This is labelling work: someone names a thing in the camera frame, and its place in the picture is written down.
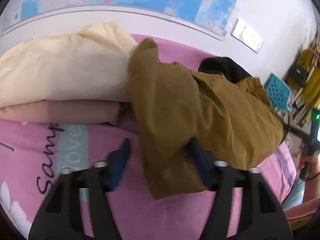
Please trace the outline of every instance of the person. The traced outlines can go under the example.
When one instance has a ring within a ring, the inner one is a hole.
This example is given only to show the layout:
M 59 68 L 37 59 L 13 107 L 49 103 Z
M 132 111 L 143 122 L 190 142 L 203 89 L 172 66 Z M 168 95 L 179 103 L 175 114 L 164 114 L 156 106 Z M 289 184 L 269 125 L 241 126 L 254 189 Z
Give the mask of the person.
M 312 164 L 309 181 L 305 182 L 304 195 L 301 205 L 285 209 L 284 213 L 288 219 L 307 217 L 316 212 L 320 206 L 320 162 L 319 155 L 301 155 L 298 170 L 301 170 L 306 163 Z

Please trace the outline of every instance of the hanging clothes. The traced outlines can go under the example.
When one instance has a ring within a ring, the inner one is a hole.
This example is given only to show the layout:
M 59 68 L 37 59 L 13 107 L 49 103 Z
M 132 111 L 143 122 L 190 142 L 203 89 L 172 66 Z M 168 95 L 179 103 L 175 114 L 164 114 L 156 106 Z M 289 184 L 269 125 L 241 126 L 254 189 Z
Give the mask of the hanging clothes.
M 304 113 L 303 118 L 300 120 L 300 124 L 304 125 L 311 119 L 311 110 L 320 106 L 320 69 L 318 68 L 319 56 L 320 56 L 320 43 L 319 43 L 319 30 L 317 31 L 315 40 L 310 49 L 304 50 L 297 60 L 297 64 L 307 70 L 311 74 L 307 85 L 301 92 L 301 98 L 303 99 L 305 106 L 302 111 Z M 301 88 L 292 78 L 288 79 L 288 85 L 290 88 L 299 91 Z
M 145 39 L 129 63 L 144 175 L 155 199 L 205 190 L 184 146 L 191 137 L 233 167 L 257 166 L 284 135 L 258 78 L 232 84 L 222 75 L 162 63 Z
M 251 77 L 241 66 L 228 57 L 212 57 L 203 60 L 199 71 L 207 74 L 223 74 L 233 84 Z

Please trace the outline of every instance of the white wall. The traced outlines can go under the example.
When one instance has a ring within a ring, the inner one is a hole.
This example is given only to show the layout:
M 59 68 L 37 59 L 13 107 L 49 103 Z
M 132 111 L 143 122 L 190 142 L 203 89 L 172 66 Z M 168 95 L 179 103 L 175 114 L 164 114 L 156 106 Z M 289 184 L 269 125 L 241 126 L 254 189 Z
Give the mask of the white wall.
M 316 21 L 311 0 L 238 0 L 237 6 L 237 16 L 253 27 L 264 40 L 258 54 L 230 34 L 224 41 L 219 41 L 171 21 L 129 12 L 106 11 L 109 7 L 95 6 L 76 8 L 77 12 L 71 12 L 75 9 L 63 9 L 40 15 L 35 21 L 29 20 L 29 23 L 0 38 L 0 55 L 32 38 L 75 32 L 93 22 L 115 20 L 129 33 L 156 36 L 218 56 L 231 57 L 249 73 L 259 76 L 262 82 L 270 72 L 283 77 L 298 51 L 302 47 L 307 48 L 315 34 Z M 92 9 L 95 11 L 79 12 Z
M 318 27 L 320 27 L 320 14 L 314 5 L 313 5 L 313 11 L 315 12 L 316 23 L 317 23 Z

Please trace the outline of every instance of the yellow cloth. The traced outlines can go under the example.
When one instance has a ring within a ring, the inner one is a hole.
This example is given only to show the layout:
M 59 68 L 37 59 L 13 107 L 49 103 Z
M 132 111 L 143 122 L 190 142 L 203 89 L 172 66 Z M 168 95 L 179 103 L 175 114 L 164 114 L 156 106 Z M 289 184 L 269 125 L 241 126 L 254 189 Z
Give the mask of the yellow cloth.
M 293 220 L 289 220 L 289 225 L 291 227 L 292 230 L 297 230 L 299 228 L 304 227 L 305 225 L 307 225 L 311 219 L 313 218 L 313 215 L 309 215 L 303 218 L 298 218 L 298 219 L 293 219 Z
M 302 68 L 306 69 L 308 73 L 311 71 L 312 67 L 315 66 L 313 74 L 311 75 L 307 85 L 303 89 L 301 93 L 301 97 L 308 107 L 307 115 L 304 117 L 305 122 L 308 122 L 311 118 L 311 109 L 313 107 L 318 108 L 320 105 L 320 69 L 317 68 L 318 60 L 320 53 L 320 45 L 317 43 L 314 50 L 307 49 L 304 50 L 299 59 L 297 60 L 297 64 Z M 293 79 L 289 78 L 288 85 L 299 91 L 301 88 Z
M 145 39 L 129 63 L 129 88 L 154 198 L 205 190 L 183 147 L 197 137 L 233 167 L 248 169 L 271 155 L 283 126 L 258 78 L 232 84 L 224 76 L 162 63 Z
M 130 101 L 135 40 L 115 22 L 21 43 L 0 58 L 0 108 L 41 100 Z

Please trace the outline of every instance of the brown coat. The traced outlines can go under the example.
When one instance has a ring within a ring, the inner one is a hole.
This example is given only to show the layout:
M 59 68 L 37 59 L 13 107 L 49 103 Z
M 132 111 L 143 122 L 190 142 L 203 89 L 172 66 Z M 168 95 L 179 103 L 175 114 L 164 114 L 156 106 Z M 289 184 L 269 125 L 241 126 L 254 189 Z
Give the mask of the brown coat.
M 261 163 L 282 140 L 281 120 L 258 78 L 232 84 L 221 75 L 162 63 L 152 39 L 131 57 L 129 86 L 144 175 L 155 199 L 206 189 L 183 150 L 191 137 L 244 170 Z

